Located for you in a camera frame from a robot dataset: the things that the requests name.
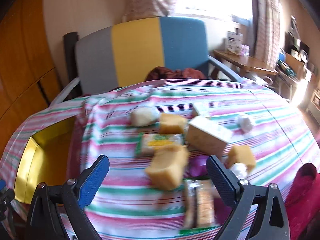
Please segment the cluttered shelf unit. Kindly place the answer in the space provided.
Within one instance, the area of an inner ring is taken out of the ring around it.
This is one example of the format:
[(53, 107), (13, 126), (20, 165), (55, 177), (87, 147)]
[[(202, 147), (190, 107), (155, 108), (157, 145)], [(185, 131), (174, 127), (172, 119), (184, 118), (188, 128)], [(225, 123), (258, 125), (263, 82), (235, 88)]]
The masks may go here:
[(280, 69), (292, 79), (295, 91), (290, 100), (299, 108), (306, 110), (315, 89), (317, 77), (309, 69), (309, 47), (300, 40), (295, 17), (292, 15), (289, 30), (285, 32), (283, 52), (279, 55)]

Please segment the dark red cloth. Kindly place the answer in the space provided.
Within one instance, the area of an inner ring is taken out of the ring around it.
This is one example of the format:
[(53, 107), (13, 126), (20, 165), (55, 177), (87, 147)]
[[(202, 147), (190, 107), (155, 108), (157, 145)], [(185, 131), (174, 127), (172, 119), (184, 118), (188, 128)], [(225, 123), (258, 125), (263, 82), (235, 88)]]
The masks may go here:
[(201, 71), (193, 68), (186, 68), (184, 70), (171, 70), (166, 67), (156, 67), (151, 72), (149, 72), (149, 74), (145, 78), (145, 81), (167, 80), (167, 79), (205, 80), (206, 76)]

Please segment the green cracker packet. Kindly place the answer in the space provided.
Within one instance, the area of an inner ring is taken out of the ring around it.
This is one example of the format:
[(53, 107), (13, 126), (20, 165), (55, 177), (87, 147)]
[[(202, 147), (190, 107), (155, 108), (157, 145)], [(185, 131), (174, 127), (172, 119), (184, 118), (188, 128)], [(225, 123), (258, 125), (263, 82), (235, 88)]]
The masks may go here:
[(181, 234), (215, 226), (215, 197), (220, 198), (220, 195), (210, 179), (184, 180), (185, 215)]

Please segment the Weidan cracker packet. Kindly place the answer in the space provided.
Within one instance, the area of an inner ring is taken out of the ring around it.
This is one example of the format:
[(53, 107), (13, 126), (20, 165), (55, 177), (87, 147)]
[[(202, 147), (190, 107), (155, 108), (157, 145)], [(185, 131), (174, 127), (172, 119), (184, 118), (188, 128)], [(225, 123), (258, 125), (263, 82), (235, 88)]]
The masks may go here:
[(162, 146), (179, 144), (183, 145), (181, 134), (140, 134), (135, 154), (137, 156), (151, 156)]

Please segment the yellow sponge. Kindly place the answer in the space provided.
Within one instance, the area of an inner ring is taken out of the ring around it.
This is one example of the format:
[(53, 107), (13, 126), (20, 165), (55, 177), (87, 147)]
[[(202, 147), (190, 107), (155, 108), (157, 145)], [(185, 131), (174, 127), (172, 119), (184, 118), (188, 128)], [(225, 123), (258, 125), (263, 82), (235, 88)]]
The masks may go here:
[(233, 146), (228, 152), (227, 166), (231, 168), (236, 163), (245, 164), (248, 173), (256, 167), (255, 157), (248, 145)]

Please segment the small green box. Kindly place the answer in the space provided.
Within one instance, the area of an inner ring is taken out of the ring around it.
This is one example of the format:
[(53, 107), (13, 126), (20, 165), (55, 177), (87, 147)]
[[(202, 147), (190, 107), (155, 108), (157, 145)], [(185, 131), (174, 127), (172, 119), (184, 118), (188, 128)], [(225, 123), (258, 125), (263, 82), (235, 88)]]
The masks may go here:
[(196, 117), (199, 115), (199, 116), (204, 116), (205, 118), (210, 118), (210, 113), (208, 109), (201, 102), (193, 103), (192, 115), (193, 117)]

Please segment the white cardboard box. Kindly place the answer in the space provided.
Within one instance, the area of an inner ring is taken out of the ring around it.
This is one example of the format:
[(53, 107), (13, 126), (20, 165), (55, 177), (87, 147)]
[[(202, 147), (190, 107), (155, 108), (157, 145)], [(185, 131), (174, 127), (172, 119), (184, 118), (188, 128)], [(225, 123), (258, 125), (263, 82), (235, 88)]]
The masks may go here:
[(198, 115), (189, 121), (185, 141), (189, 146), (221, 159), (232, 137), (230, 129)]

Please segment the striped tablecloth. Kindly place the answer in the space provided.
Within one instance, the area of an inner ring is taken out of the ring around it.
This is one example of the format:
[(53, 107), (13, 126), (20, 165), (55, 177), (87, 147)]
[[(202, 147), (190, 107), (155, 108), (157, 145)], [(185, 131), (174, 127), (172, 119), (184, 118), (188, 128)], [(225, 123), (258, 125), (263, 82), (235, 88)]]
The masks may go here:
[(154, 80), (54, 105), (8, 141), (1, 178), (28, 213), (37, 185), (76, 178), (100, 155), (110, 168), (81, 201), (102, 239), (213, 239), (221, 224), (206, 158), (244, 164), (253, 185), (286, 197), (297, 171), (319, 167), (319, 146), (300, 112), (252, 81)]

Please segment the gold metal tray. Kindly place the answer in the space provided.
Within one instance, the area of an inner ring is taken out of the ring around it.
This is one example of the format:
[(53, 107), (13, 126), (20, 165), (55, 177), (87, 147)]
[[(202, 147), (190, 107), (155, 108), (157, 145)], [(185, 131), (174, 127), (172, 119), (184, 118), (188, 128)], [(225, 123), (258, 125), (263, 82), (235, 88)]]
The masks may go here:
[(14, 184), (17, 201), (30, 204), (41, 182), (54, 186), (66, 181), (75, 120), (72, 116), (52, 124), (28, 139)]

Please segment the purple snack packet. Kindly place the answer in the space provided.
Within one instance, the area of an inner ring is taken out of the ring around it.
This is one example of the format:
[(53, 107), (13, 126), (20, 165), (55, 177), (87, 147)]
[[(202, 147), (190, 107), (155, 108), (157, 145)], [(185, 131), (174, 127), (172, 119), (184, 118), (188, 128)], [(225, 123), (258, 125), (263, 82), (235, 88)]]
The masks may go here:
[(202, 177), (208, 174), (206, 168), (206, 155), (198, 155), (189, 160), (189, 173), (191, 177)]

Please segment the grey yellow blue chair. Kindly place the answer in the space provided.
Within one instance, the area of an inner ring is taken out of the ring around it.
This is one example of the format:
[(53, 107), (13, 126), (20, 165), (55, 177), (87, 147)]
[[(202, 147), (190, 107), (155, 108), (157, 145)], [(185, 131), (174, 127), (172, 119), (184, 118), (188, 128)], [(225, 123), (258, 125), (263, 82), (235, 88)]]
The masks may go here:
[(141, 83), (155, 67), (193, 68), (206, 78), (209, 67), (230, 80), (242, 78), (209, 55), (205, 23), (185, 17), (145, 18), (116, 24), (79, 38), (64, 36), (66, 63), (73, 63), (71, 82), (52, 101), (63, 102), (76, 87), (83, 94), (101, 94), (117, 87)]

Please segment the white plastic bag ball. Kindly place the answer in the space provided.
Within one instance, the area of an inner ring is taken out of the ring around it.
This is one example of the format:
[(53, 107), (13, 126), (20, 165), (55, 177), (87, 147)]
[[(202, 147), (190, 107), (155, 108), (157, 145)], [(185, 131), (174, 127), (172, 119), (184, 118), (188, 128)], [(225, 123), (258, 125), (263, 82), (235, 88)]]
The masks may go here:
[(248, 176), (247, 166), (243, 163), (234, 163), (229, 169), (234, 173), (238, 180), (246, 179)]
[(241, 115), (238, 117), (238, 125), (243, 132), (250, 132), (254, 127), (254, 121), (248, 115)]

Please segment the white product box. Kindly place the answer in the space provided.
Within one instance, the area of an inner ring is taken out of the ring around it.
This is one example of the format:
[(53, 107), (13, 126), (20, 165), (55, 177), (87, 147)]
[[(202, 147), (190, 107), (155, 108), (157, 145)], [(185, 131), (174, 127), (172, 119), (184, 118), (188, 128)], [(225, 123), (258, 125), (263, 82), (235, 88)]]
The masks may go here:
[(228, 31), (225, 41), (225, 52), (229, 54), (240, 55), (243, 35), (241, 33)]

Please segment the red blanket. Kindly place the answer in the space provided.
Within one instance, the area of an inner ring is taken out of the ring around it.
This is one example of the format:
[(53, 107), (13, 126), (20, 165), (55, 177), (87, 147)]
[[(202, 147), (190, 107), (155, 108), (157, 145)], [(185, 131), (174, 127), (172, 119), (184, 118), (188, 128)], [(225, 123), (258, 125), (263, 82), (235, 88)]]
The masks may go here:
[(306, 163), (298, 170), (285, 200), (285, 207), (290, 238), (298, 239), (319, 213), (319, 173), (312, 163)]

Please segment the yellow sponge block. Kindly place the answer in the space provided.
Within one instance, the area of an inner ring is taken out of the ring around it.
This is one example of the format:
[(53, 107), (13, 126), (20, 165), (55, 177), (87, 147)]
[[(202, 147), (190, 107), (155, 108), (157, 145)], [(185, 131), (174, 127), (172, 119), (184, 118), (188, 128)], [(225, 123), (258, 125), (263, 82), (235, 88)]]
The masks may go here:
[(154, 153), (145, 173), (156, 188), (163, 191), (174, 190), (182, 183), (189, 155), (187, 146), (178, 144), (163, 146)]
[(160, 134), (183, 134), (187, 119), (181, 115), (162, 113), (159, 118)]

